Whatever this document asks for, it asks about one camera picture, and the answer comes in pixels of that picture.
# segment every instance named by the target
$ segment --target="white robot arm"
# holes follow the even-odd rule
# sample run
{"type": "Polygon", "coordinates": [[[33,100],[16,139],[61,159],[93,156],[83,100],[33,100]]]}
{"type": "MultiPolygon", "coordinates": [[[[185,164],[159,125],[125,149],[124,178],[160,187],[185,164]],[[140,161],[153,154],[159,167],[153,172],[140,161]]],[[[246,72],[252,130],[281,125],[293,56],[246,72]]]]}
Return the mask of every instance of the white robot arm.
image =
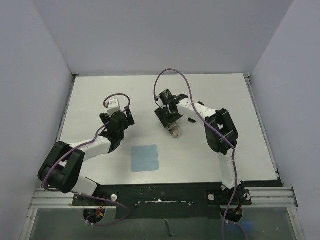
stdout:
{"type": "MultiPolygon", "coordinates": [[[[238,132],[229,112],[225,109],[215,110],[208,108],[201,102],[192,103],[188,96],[184,94],[180,94],[179,96],[172,95],[168,89],[160,93],[155,101],[159,106],[155,110],[155,114],[174,138],[181,135],[177,120],[182,116],[188,117],[188,120],[192,123],[200,122],[204,125],[208,145],[218,155],[222,173],[222,184],[228,189],[234,188],[236,176],[230,146],[200,120],[192,104],[194,104],[196,110],[206,122],[224,135],[235,147],[237,145],[238,132]]],[[[241,179],[239,176],[237,180],[237,185],[240,185],[241,179]]]]}
{"type": "Polygon", "coordinates": [[[62,156],[71,152],[63,161],[66,165],[57,165],[50,174],[47,183],[62,193],[77,193],[92,196],[98,187],[98,183],[80,175],[83,162],[98,155],[113,152],[125,137],[125,130],[134,125],[134,119],[127,108],[125,113],[121,111],[118,99],[112,99],[106,105],[107,113],[101,113],[100,118],[105,126],[95,140],[86,140],[67,144],[57,142],[38,172],[38,178],[44,181],[47,174],[62,156]]]}

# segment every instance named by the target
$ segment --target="screw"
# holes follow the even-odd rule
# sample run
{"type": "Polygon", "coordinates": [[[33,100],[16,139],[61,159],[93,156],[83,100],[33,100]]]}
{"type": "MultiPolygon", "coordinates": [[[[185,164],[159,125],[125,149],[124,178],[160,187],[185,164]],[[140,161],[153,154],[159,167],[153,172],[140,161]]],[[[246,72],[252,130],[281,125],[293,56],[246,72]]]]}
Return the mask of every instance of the screw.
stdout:
{"type": "Polygon", "coordinates": [[[250,194],[248,194],[248,193],[245,193],[245,194],[243,195],[243,197],[246,198],[245,200],[247,200],[247,201],[249,201],[249,200],[251,199],[251,196],[250,196],[250,194]]]}
{"type": "Polygon", "coordinates": [[[112,194],[111,195],[111,201],[117,201],[117,199],[118,199],[118,196],[117,195],[115,195],[115,194],[112,194]]]}
{"type": "Polygon", "coordinates": [[[212,193],[210,193],[210,194],[208,195],[208,199],[209,199],[210,201],[214,201],[214,200],[215,200],[215,195],[213,195],[212,193]]]}

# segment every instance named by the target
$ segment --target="gray wall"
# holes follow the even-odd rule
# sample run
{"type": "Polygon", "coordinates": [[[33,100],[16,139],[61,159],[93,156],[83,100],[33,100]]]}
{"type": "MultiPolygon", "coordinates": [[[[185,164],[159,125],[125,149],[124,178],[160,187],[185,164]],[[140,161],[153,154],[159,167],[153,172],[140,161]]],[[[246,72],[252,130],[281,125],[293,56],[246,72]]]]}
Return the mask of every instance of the gray wall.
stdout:
{"type": "Polygon", "coordinates": [[[33,0],[75,74],[252,73],[293,0],[33,0]]]}
{"type": "Polygon", "coordinates": [[[252,75],[267,135],[294,186],[307,240],[320,236],[320,1],[295,0],[252,75]]]}
{"type": "Polygon", "coordinates": [[[19,238],[72,75],[31,0],[0,1],[0,235],[19,238]]]}

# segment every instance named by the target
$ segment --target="blue square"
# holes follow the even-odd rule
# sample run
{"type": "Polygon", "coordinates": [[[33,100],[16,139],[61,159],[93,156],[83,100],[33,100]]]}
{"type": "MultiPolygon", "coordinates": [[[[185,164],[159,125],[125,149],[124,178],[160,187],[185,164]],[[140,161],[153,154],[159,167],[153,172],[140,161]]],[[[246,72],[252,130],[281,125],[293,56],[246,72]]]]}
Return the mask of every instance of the blue square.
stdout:
{"type": "Polygon", "coordinates": [[[132,172],[148,172],[159,170],[157,145],[133,146],[131,148],[132,172]]]}

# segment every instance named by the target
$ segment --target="white tabletop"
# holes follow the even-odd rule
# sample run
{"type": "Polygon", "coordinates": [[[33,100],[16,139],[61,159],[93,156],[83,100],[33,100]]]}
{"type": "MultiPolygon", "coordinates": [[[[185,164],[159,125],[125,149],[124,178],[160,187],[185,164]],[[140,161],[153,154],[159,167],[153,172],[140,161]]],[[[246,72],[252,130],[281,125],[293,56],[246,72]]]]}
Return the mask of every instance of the white tabletop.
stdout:
{"type": "MultiPolygon", "coordinates": [[[[101,185],[168,184],[221,182],[217,154],[207,144],[204,126],[178,121],[183,133],[174,139],[163,128],[154,111],[155,75],[149,76],[78,76],[63,126],[61,141],[66,143],[92,139],[102,125],[100,113],[106,112],[103,100],[114,93],[131,98],[135,125],[125,131],[121,145],[112,153],[86,161],[81,175],[101,185]],[[131,149],[157,145],[159,170],[132,172],[131,149]]],[[[277,176],[263,137],[247,85],[242,74],[187,75],[193,98],[208,108],[229,111],[238,130],[236,146],[238,172],[243,181],[276,180],[277,176]]],[[[169,89],[173,95],[189,95],[179,75],[164,75],[157,94],[169,89]]],[[[127,105],[125,97],[117,97],[127,105]]]]}

